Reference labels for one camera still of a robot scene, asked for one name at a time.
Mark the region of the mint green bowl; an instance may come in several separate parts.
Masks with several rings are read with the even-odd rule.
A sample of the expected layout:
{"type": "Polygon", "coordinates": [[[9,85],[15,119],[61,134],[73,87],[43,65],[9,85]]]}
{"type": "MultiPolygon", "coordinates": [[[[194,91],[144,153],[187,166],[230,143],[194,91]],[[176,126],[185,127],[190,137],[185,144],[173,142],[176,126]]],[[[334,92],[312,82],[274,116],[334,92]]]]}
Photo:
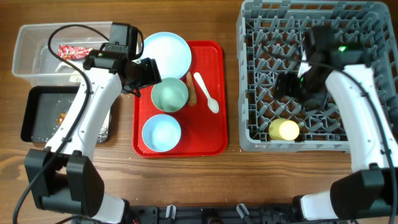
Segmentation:
{"type": "Polygon", "coordinates": [[[153,105],[166,113],[174,113],[181,110],[188,101],[188,88],[178,78],[165,78],[154,85],[151,91],[153,105]]]}

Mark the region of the large pale blue plate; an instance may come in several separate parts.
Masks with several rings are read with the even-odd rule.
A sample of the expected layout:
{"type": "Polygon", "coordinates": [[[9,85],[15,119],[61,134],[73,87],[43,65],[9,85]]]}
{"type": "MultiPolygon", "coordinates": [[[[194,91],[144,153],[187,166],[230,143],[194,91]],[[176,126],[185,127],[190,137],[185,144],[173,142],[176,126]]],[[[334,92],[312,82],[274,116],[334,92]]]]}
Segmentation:
{"type": "Polygon", "coordinates": [[[154,59],[161,79],[182,78],[189,70],[192,53],[187,42],[177,34],[158,32],[144,40],[141,59],[154,59]]]}

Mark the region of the yellow plastic cup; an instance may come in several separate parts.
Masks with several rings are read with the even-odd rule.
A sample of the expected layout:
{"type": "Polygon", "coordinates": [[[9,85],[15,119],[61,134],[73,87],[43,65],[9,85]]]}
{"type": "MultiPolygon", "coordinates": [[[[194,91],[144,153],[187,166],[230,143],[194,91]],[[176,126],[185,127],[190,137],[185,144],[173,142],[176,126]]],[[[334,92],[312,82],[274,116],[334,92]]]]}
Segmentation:
{"type": "Polygon", "coordinates": [[[300,134],[300,128],[294,121],[284,118],[275,119],[269,126],[271,139],[293,141],[300,134]]]}

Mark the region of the brown carrot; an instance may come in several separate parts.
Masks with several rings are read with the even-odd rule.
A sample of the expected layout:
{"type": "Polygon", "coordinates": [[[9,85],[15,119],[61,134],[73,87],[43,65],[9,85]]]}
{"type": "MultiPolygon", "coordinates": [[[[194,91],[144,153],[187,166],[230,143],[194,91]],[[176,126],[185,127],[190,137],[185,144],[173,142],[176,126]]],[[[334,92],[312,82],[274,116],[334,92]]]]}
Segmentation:
{"type": "Polygon", "coordinates": [[[193,84],[193,78],[192,74],[190,72],[187,72],[186,74],[186,85],[188,89],[188,105],[189,106],[195,106],[197,104],[197,95],[195,91],[195,87],[193,84]]]}

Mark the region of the light blue bowl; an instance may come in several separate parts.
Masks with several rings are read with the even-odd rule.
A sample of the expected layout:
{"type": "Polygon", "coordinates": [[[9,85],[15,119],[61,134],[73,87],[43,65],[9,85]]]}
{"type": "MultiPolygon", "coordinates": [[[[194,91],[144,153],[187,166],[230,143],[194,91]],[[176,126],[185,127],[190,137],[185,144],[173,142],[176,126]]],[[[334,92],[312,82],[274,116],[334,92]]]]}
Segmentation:
{"type": "Polygon", "coordinates": [[[179,122],[167,114],[157,114],[149,118],[142,129],[144,144],[154,152],[171,151],[182,137],[179,122]]]}

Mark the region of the white rice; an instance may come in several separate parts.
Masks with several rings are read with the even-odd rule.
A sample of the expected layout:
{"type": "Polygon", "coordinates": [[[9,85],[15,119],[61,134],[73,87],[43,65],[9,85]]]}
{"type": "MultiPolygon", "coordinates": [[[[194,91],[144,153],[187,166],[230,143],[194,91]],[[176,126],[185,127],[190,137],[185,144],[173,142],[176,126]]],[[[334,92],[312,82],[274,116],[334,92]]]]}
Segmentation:
{"type": "MultiPolygon", "coordinates": [[[[57,124],[56,117],[54,115],[38,114],[35,117],[34,125],[32,128],[32,134],[30,140],[32,142],[47,142],[50,140],[55,133],[58,131],[61,125],[57,124]]],[[[109,139],[109,125],[111,122],[111,112],[109,111],[102,124],[97,137],[97,143],[105,143],[109,139]]]]}

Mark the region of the red snack wrapper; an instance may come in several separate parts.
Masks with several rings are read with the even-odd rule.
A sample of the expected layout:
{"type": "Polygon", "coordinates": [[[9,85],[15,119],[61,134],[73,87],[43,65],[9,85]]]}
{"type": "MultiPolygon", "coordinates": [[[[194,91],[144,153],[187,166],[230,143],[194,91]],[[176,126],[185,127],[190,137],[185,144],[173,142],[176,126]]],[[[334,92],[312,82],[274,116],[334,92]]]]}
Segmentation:
{"type": "Polygon", "coordinates": [[[71,45],[59,45],[58,56],[64,60],[81,60],[93,49],[88,47],[76,47],[71,45]]]}

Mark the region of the white plastic spoon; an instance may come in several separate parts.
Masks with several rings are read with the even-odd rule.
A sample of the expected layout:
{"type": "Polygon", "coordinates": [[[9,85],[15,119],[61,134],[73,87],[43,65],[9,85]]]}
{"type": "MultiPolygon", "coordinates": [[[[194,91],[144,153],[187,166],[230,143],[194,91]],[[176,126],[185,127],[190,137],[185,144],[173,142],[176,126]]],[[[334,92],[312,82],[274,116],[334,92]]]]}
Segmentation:
{"type": "Polygon", "coordinates": [[[210,96],[210,93],[205,85],[205,82],[199,72],[194,73],[194,79],[197,81],[199,87],[203,91],[207,99],[207,105],[212,113],[217,114],[220,111],[220,106],[218,102],[210,96]]]}

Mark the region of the brown food scrap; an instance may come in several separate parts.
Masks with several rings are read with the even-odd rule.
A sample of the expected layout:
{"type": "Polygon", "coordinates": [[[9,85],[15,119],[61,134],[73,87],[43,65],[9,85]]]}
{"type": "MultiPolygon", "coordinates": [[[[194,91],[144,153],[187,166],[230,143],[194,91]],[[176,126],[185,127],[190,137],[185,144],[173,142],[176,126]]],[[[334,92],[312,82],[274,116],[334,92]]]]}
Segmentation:
{"type": "Polygon", "coordinates": [[[58,118],[56,119],[57,124],[61,125],[65,120],[67,113],[60,113],[58,118]]]}

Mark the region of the white tissue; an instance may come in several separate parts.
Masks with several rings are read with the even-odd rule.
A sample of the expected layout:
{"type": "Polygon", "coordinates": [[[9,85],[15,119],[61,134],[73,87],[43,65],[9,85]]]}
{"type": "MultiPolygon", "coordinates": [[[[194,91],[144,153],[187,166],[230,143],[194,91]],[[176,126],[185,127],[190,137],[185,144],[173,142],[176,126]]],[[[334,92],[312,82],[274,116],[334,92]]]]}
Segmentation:
{"type": "Polygon", "coordinates": [[[75,70],[71,65],[61,62],[58,67],[55,69],[56,73],[71,73],[71,76],[69,78],[69,82],[72,83],[80,83],[82,80],[82,77],[79,73],[79,71],[75,70]]]}

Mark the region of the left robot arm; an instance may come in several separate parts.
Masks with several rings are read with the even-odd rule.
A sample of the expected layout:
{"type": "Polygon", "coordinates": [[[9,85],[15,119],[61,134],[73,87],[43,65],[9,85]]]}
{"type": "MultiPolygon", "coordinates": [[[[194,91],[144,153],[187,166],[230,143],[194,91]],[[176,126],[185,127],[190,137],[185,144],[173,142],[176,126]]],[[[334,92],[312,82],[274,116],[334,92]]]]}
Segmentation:
{"type": "Polygon", "coordinates": [[[77,67],[81,83],[63,123],[42,150],[24,161],[31,195],[40,210],[66,213],[93,223],[137,223],[127,200],[107,194],[93,165],[98,135],[120,94],[141,96],[141,89],[161,81],[155,60],[143,58],[142,32],[114,22],[110,35],[77,67]]]}

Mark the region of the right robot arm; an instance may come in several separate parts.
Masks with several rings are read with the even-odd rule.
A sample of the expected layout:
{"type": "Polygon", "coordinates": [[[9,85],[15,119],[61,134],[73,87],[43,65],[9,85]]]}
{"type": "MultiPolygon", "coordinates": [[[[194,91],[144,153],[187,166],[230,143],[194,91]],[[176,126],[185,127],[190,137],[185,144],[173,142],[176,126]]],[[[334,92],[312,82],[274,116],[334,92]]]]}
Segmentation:
{"type": "Polygon", "coordinates": [[[304,220],[355,220],[397,215],[397,143],[377,95],[362,45],[339,44],[333,29],[315,26],[303,37],[298,74],[280,74],[274,98],[288,96],[317,109],[336,103],[351,154],[352,173],[330,189],[300,196],[304,220]]]}

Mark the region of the clear plastic waste bin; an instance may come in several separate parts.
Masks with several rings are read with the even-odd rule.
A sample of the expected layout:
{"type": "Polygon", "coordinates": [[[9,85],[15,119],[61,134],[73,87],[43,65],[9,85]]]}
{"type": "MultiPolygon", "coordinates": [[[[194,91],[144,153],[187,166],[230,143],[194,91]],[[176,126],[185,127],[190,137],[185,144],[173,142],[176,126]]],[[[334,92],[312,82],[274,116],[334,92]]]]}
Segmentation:
{"type": "MultiPolygon", "coordinates": [[[[78,86],[69,82],[71,73],[56,73],[61,63],[48,50],[50,35],[64,23],[29,24],[20,28],[14,50],[12,73],[32,86],[78,86]]],[[[51,48],[57,53],[59,45],[99,49],[106,40],[92,30],[70,27],[58,32],[51,48]]]]}

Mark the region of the red serving tray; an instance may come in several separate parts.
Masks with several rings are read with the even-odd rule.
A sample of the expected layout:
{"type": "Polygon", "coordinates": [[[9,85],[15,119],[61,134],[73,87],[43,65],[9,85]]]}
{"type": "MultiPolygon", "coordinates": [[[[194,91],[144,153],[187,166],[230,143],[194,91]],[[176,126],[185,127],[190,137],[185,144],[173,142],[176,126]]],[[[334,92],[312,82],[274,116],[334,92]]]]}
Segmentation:
{"type": "Polygon", "coordinates": [[[194,83],[197,104],[186,105],[182,110],[171,114],[182,129],[179,143],[168,152],[154,152],[144,144],[142,129],[149,118],[161,114],[161,111],[151,101],[152,88],[143,89],[142,96],[134,98],[132,122],[132,147],[142,157],[215,156],[227,147],[228,121],[223,49],[212,40],[189,40],[187,43],[192,53],[190,71],[200,73],[210,96],[218,102],[220,111],[210,111],[206,96],[198,84],[194,83]]]}

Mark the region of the black plastic tray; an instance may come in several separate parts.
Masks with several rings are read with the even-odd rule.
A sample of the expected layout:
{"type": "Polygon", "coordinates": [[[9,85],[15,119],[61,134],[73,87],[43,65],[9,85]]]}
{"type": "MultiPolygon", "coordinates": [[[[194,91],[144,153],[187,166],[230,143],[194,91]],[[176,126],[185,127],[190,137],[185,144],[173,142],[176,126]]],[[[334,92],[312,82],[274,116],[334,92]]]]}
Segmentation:
{"type": "Polygon", "coordinates": [[[60,127],[59,119],[71,107],[77,86],[35,86],[28,95],[21,139],[24,142],[47,142],[60,127]]]}

